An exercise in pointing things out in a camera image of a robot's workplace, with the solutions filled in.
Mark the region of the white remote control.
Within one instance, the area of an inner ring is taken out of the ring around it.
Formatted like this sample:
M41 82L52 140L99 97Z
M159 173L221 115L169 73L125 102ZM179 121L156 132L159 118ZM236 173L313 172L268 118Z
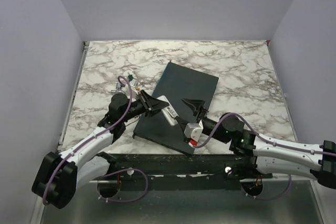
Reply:
M161 110L163 113L164 117L168 121L170 126L175 126L178 124L176 118L178 117L178 113L175 111L169 100L167 99L166 96L162 95L157 98L158 100L164 101L168 103L169 105Z

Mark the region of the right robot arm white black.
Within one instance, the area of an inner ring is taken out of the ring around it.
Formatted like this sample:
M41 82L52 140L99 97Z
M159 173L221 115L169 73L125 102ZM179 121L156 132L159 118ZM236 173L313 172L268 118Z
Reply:
M259 173L298 175L335 188L335 142L305 144L276 139L257 133L237 113L225 113L216 122L206 117L204 101L184 99L183 103L192 109L196 122L188 122L176 112L173 112L173 119L190 147L202 148L214 138L228 143L234 154L252 158L241 165L246 177L252 178Z

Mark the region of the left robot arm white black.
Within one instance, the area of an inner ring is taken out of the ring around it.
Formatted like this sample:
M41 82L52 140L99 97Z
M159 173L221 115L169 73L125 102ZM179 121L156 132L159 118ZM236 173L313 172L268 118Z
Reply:
M58 209L66 206L82 180L79 172L97 160L97 154L115 142L125 131L125 123L138 116L153 116L170 104L163 97L154 98L141 90L133 101L123 93L112 96L108 112L96 129L75 146L57 154L48 153L42 160L32 192L44 205Z

